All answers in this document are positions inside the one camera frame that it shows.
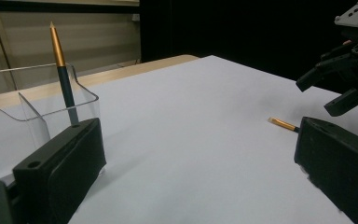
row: clear plastic pen holder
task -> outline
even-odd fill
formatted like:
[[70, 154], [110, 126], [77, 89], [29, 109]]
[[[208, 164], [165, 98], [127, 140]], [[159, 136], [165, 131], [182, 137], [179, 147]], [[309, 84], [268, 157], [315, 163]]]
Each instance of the clear plastic pen holder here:
[[17, 103], [0, 108], [0, 179], [7, 184], [13, 180], [14, 166], [72, 125], [69, 110], [76, 111], [79, 121], [100, 117], [98, 96], [78, 82], [71, 64], [67, 64], [67, 71], [75, 100], [69, 108], [55, 64], [0, 71], [9, 72], [14, 81], [27, 76], [43, 79], [34, 87], [18, 90]]

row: gold pen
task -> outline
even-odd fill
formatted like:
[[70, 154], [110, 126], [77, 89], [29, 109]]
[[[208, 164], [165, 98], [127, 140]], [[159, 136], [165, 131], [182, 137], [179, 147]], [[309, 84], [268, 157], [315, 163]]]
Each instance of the gold pen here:
[[57, 64], [58, 76], [60, 79], [60, 85], [63, 95], [63, 100], [65, 101], [65, 106], [68, 109], [69, 119], [71, 124], [77, 124], [79, 122], [77, 111], [75, 108], [75, 99], [72, 93], [71, 82], [69, 80], [68, 71], [66, 70], [65, 59], [63, 58], [63, 53], [61, 49], [60, 39], [58, 38], [57, 31], [53, 22], [50, 24], [51, 31], [51, 40], [53, 44], [54, 56]]
[[273, 123], [273, 124], [275, 124], [275, 125], [281, 126], [281, 127], [285, 128], [285, 129], [288, 129], [288, 130], [290, 130], [292, 132], [295, 132], [295, 133], [298, 133], [298, 131], [299, 131], [299, 128], [296, 127], [295, 125], [287, 123], [287, 122], [285, 122], [283, 120], [280, 120], [280, 119], [269, 118], [268, 121]]

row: black pen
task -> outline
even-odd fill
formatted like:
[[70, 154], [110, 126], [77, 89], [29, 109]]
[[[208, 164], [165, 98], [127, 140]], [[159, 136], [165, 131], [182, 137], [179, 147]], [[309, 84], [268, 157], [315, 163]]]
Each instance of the black pen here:
[[[60, 85], [67, 108], [75, 106], [74, 95], [72, 94], [71, 82], [69, 81], [68, 71], [66, 70], [65, 59], [63, 58], [60, 39], [58, 38], [57, 31], [53, 22], [50, 24], [51, 39], [53, 42], [54, 56], [57, 64], [58, 76], [60, 78]], [[79, 122], [76, 108], [68, 109], [69, 119], [71, 124], [77, 124]]]

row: screw hole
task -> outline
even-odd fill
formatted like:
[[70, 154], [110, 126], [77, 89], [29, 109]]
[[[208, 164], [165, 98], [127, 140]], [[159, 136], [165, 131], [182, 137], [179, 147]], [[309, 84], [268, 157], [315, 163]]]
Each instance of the screw hole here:
[[40, 165], [40, 161], [33, 161], [33, 162], [28, 164], [28, 168], [35, 168], [38, 165]]

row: pen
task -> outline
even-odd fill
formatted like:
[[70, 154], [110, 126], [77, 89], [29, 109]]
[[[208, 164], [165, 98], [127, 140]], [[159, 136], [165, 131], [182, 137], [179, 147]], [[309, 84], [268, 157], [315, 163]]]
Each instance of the pen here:
[[285, 128], [285, 129], [293, 131], [295, 133], [298, 133], [298, 131], [299, 131], [298, 127], [296, 127], [295, 125], [287, 123], [287, 122], [282, 121], [280, 119], [269, 118], [268, 121], [273, 123], [273, 124], [275, 124], [275, 125], [281, 126], [281, 127]]
[[54, 56], [57, 64], [58, 76], [60, 79], [60, 85], [63, 95], [63, 100], [65, 101], [65, 106], [68, 109], [69, 119], [71, 120], [71, 124], [77, 124], [79, 122], [76, 108], [74, 95], [71, 89], [71, 82], [69, 81], [68, 71], [66, 70], [65, 59], [63, 58], [63, 53], [61, 49], [60, 39], [58, 38], [57, 31], [54, 27], [53, 22], [50, 24], [51, 31], [51, 40], [53, 44]]

